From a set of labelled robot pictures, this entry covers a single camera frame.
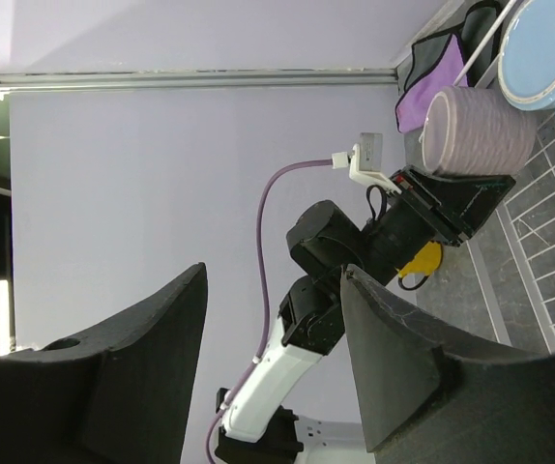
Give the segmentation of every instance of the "robotic arm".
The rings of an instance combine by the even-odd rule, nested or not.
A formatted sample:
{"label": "robotic arm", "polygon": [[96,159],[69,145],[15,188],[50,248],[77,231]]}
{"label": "robotic arm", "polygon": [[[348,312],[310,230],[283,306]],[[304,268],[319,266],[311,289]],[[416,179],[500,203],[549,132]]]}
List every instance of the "robotic arm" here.
{"label": "robotic arm", "polygon": [[473,237],[514,184],[510,176],[450,179],[412,166],[387,178],[370,169],[373,152],[373,145],[354,152],[351,178],[381,186],[392,206],[387,213],[360,230],[325,200],[286,236],[291,257],[307,275],[281,302],[262,359],[222,418],[215,453],[225,462],[373,463],[358,425],[297,417],[280,406],[344,335],[342,268],[356,264],[387,285],[428,242],[458,247]]}

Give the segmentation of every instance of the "white plug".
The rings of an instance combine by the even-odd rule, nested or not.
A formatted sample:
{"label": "white plug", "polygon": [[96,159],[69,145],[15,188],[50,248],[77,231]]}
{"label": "white plug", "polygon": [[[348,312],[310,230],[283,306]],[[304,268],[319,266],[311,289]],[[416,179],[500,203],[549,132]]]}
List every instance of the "white plug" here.
{"label": "white plug", "polygon": [[368,171],[362,169],[362,147],[359,143],[353,147],[353,152],[354,155],[351,159],[351,165],[348,171],[348,177],[350,177],[352,181],[355,181],[365,187],[380,186],[381,189],[383,189],[387,193],[402,193],[402,190],[400,190],[400,188],[380,170]]}
{"label": "white plug", "polygon": [[333,153],[332,161],[334,162],[334,169],[343,169],[344,167],[348,167],[352,156],[353,152]]}

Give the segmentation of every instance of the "lavender wall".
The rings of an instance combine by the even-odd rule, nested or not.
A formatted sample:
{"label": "lavender wall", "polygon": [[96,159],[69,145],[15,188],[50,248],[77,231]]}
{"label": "lavender wall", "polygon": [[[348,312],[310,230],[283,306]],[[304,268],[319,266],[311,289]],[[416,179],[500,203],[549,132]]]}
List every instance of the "lavender wall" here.
{"label": "lavender wall", "polygon": [[389,68],[447,0],[0,0],[0,73]]}
{"label": "lavender wall", "polygon": [[[396,99],[395,87],[12,97],[18,344],[43,346],[82,330],[205,261],[208,316],[182,462],[206,462],[201,442],[215,392],[232,386],[259,337],[261,190],[285,164],[348,150],[361,131],[383,132],[384,169],[401,167]],[[364,188],[330,168],[291,173],[269,198],[264,244],[274,311],[302,274],[285,233],[324,198],[359,225],[369,215]],[[359,421],[343,341],[287,406]]]}

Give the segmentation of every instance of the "black cable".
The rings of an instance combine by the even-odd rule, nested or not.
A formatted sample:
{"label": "black cable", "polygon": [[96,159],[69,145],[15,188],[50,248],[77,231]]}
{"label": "black cable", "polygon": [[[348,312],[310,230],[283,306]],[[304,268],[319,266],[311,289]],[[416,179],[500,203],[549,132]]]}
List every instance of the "black cable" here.
{"label": "black cable", "polygon": [[425,282],[428,280],[428,278],[429,278],[429,275],[424,275],[424,278],[422,278],[422,280],[420,280],[418,283],[416,283],[412,287],[407,287],[407,286],[404,285],[404,282],[402,281],[403,280],[402,277],[398,277],[397,278],[397,285],[402,290],[406,290],[407,292],[412,292],[412,291],[417,290],[418,288],[420,288],[422,285],[424,285]]}
{"label": "black cable", "polygon": [[[378,212],[378,216],[376,215],[374,206],[372,206],[372,200],[370,199],[370,196],[372,195],[372,191],[374,189],[377,189],[381,194],[381,209]],[[372,222],[376,222],[377,220],[382,218],[385,213],[387,213],[387,193],[383,190],[381,186],[373,185],[368,187],[365,190],[365,199],[367,200],[367,205],[370,207],[370,211],[372,212]]]}
{"label": "black cable", "polygon": [[258,349],[256,355],[254,356],[254,361],[249,365],[248,369],[245,371],[241,379],[235,384],[235,387],[228,393],[223,403],[219,407],[218,413],[214,416],[213,421],[209,427],[207,436],[205,437],[205,453],[207,454],[207,459],[210,463],[216,464],[216,460],[213,458],[211,453],[211,437],[213,436],[215,428],[219,425],[221,418],[226,412],[226,409],[230,407],[237,394],[246,383],[251,373],[257,366],[257,361],[262,358],[262,355],[267,346],[267,340],[269,339],[269,329],[271,325],[271,307],[269,304],[269,290],[267,285],[267,273],[265,271],[265,258],[262,250],[262,218],[265,211],[265,203],[267,202],[267,197],[269,196],[269,191],[273,184],[284,174],[295,169],[302,169],[306,167],[316,167],[316,166],[331,166],[332,161],[330,159],[318,159],[313,161],[301,161],[295,162],[294,164],[289,164],[282,167],[276,174],[272,176],[267,185],[265,186],[262,195],[260,196],[260,204],[258,205],[258,213],[256,215],[256,254],[258,256],[258,271],[260,274],[260,288],[263,297],[263,331],[260,338],[260,343],[258,344]]}

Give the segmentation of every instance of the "white cable connector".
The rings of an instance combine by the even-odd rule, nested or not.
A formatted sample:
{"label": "white cable connector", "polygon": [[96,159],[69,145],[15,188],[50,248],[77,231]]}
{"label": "white cable connector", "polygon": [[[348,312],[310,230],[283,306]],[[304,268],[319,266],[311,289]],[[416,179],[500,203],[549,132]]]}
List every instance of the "white cable connector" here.
{"label": "white cable connector", "polygon": [[334,163],[334,169],[343,169],[348,167],[353,157],[353,152],[339,152],[332,154],[332,162]]}
{"label": "white cable connector", "polygon": [[363,186],[380,186],[387,193],[401,193],[400,188],[381,172],[382,133],[362,133],[361,142],[350,152],[332,154],[334,169],[348,167],[348,177]]}

